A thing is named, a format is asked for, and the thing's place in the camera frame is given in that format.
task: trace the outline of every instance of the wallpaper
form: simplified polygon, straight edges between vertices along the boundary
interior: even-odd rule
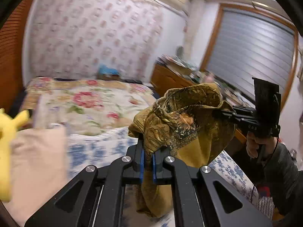
[[[99,65],[143,79],[160,40],[162,7],[152,0],[39,0],[30,40],[34,76],[94,78]]]

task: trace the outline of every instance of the louvered wooden door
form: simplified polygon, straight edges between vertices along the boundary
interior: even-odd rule
[[[0,29],[0,108],[8,112],[22,90],[22,41],[33,0],[23,0]]]

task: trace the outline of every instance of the window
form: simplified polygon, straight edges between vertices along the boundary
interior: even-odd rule
[[[261,10],[221,4],[201,69],[254,99],[252,77],[280,86],[284,105],[294,77],[298,32]]]

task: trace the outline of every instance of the triangular cutout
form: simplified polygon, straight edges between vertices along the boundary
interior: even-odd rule
[[[243,204],[219,181],[214,181],[214,187],[219,195],[219,199],[226,213],[231,213],[242,208]]]
[[[70,188],[56,203],[56,207],[66,211],[67,213],[72,212],[75,203],[78,199],[78,195],[83,186],[83,180],[78,181],[72,188]]]

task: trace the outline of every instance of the blue floral pattern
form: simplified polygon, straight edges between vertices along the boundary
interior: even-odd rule
[[[112,129],[98,136],[70,135],[67,148],[70,178],[88,165],[93,164],[97,167],[109,165],[125,155],[127,148],[136,143],[137,138],[128,136],[127,127]],[[222,151],[209,166],[250,201],[253,184],[225,151]],[[252,199],[253,204],[257,205],[257,190],[254,191]],[[174,212],[172,210],[161,218],[150,218],[145,214],[137,213],[133,186],[127,185],[122,227],[139,226],[174,227]]]

